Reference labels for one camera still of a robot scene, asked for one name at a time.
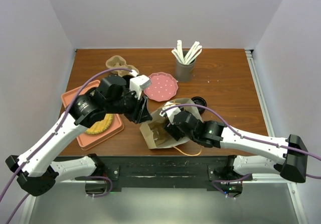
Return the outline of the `beige paper takeout bag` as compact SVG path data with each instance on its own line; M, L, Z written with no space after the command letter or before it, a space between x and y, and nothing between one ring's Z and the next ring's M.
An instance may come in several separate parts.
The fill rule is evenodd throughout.
M179 145L185 144L189 141L187 137L184 137L179 132L176 126L173 126L170 122L173 118L168 118L169 114L172 114L177 108L173 108L162 113L163 109L178 104L193 104L194 102L190 98L178 98L172 101L168 101L157 110L151 113L152 120L147 121L140 126L140 132L149 149L168 149L174 148L183 155L186 156L199 156L202 153L202 148L196 154L187 154L178 148Z

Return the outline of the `beige cardboard cup carrier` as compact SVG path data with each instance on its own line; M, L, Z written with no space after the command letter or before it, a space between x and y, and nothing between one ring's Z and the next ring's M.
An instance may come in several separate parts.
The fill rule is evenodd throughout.
M148 125L151 132L153 133L153 140L155 144L158 146L160 144L165 143L170 139L169 133L164 129L163 124L160 123L152 123Z

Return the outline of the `stack of black cups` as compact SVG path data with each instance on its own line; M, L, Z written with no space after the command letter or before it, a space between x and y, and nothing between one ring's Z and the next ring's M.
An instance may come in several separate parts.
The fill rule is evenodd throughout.
M132 75L125 75L125 76L123 76L122 78L126 81L126 84L129 85L129 84L130 84L130 80L131 80L132 78L134 78L134 76L132 76Z

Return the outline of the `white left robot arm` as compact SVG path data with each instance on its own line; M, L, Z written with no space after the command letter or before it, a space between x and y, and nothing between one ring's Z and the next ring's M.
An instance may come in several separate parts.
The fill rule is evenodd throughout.
M36 144L23 154L6 159L19 186L32 196L40 196L64 180L103 177L105 165L95 154L63 162L56 162L55 158L106 114L123 114L135 124L150 121L148 98L143 95L150 84L145 75L132 78L129 84L118 75L110 75L97 87L75 96L57 123Z

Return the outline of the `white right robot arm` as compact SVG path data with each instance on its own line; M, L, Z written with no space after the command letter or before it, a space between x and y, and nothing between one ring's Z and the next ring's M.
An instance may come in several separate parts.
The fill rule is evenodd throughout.
M253 134L222 122L202 121L191 112L177 109L161 111L169 119L167 130L176 140L187 137L205 148L226 148L245 151L250 157L231 157L217 171L221 178L235 180L254 173L279 174L291 182L306 181L307 148L301 137L277 138Z

